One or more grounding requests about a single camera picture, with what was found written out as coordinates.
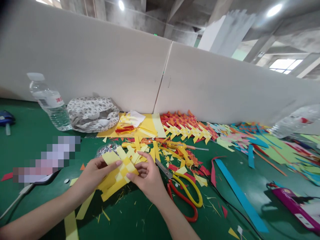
bottle label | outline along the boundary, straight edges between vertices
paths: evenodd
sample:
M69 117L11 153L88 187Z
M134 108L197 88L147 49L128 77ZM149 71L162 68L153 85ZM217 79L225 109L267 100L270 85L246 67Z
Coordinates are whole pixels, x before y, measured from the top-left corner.
M41 107L44 108L57 108L64 105L64 101L59 94L54 96L36 98Z

green table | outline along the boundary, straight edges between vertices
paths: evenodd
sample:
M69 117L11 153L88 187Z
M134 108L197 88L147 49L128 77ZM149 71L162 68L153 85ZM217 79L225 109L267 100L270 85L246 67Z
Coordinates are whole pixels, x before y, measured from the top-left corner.
M4 128L1 130L0 177L12 172L13 167L29 166L30 159L40 159L41 151L46 151L47 144L53 143L53 136L77 135L81 136L82 142L81 151L75 154L74 164L62 169L49 185L35 186L0 221L0 226L19 218L65 192L69 188L69 184L65 184L64 180L78 177L81 174L82 163L87 163L92 159L97 149L104 145L102 139L87 139L84 138L85 134L82 133L75 131L59 132L37 103L0 99L0 110L2 109L11 112L16 117L16 124L11 128L11 136L5 135ZM193 145L192 139L189 139L186 144ZM270 231L268 234L262 234L264 239L319 239L314 233L307 231L287 208L267 190L266 184L275 180L298 194L317 197L320 197L319 187L300 175L288 171L285 166L279 166L288 175L287 177L283 176L258 156L255 158L256 168L251 169L248 166L246 155L239 151L230 152L213 142L209 142L205 146L204 141L202 141L196 143L195 146L209 148L209 151L193 151L199 161L204 162L203 165L209 170L211 170L211 159L213 157L227 156L221 158L223 163ZM217 188L231 204L245 214L216 164L215 169ZM202 192L205 207L198 209L199 219L191 225L201 239L235 239L228 234L228 230L232 227L237 233L238 225L244 229L243 236L247 240L256 239L256 234L251 230L249 224L240 214L228 207L210 185L208 187L199 186L199 188ZM188 189L193 196L196 196L192 187L188 186ZM17 184L12 183L12 180L7 180L0 182L0 191L0 213L3 213L16 199L20 190ZM150 201L144 194L133 183L128 184L124 191L124 197L118 202L122 189L106 202L102 202L99 192L96 192L84 220L77 221L79 238L170 239L169 231L159 211L155 206L151 206ZM189 205L177 196L174 197L174 200L182 213L192 216L193 211ZM210 207L210 202L215 206L220 216ZM228 210L226 219L222 213L222 205ZM100 222L98 223L96 218L101 213L101 207L110 217L110 223L104 215L100 216ZM46 234L45 238L65 238L63 221Z

plastic bottle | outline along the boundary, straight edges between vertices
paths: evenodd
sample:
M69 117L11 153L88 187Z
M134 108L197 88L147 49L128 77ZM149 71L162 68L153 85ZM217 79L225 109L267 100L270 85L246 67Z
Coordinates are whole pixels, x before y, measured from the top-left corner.
M284 138L319 119L320 104L301 107L277 122L269 132L277 138Z
M30 92L41 108L49 115L51 122L59 131L72 129L69 114L59 92L48 87L41 73L27 73L31 80Z

ceiling light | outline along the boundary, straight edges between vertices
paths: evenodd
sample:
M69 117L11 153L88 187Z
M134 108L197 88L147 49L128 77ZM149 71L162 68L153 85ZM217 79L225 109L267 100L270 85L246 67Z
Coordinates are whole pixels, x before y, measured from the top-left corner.
M267 17L272 17L274 15L276 15L282 8L282 4L278 4L276 6L274 6L273 8L271 8L268 13L267 13Z
M121 11L124 10L124 4L121 0L119 1L119 8L121 9Z

scissors handle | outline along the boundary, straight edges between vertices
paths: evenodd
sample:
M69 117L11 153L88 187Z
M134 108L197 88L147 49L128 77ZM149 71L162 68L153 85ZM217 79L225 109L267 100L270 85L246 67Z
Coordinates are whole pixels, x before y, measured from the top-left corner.
M198 194L198 198L199 198L199 202L196 202L193 197L191 196L191 194L189 193L188 189L186 188L186 186L183 184L183 182L178 178L178 177L182 177L184 179L186 179L188 182L190 182L190 184L193 186L193 188L196 190L197 194ZM175 180L177 180L180 185L182 186L183 190L186 192L188 198L190 199L190 201L197 207L197 208L201 208L202 204L203 204L203 200L202 200L202 195L200 193L199 188L197 187L197 185L190 179L188 178L186 175L180 174L175 172L173 175L173 178Z
M171 188L173 189L173 191L175 192L175 194L177 194L182 200L184 200L186 203L188 203L192 208L193 208L193 211L194 211L194 215L193 217L187 217L186 215L184 215L184 217L186 218L186 220L188 222L196 222L198 220L198 210L197 208L194 206L194 204L188 199L186 198L181 192L179 192L175 186L173 185L172 183L172 180L169 179L168 180L168 194L170 196L170 198L172 199L173 201L173 197L172 197L172 193L171 193Z

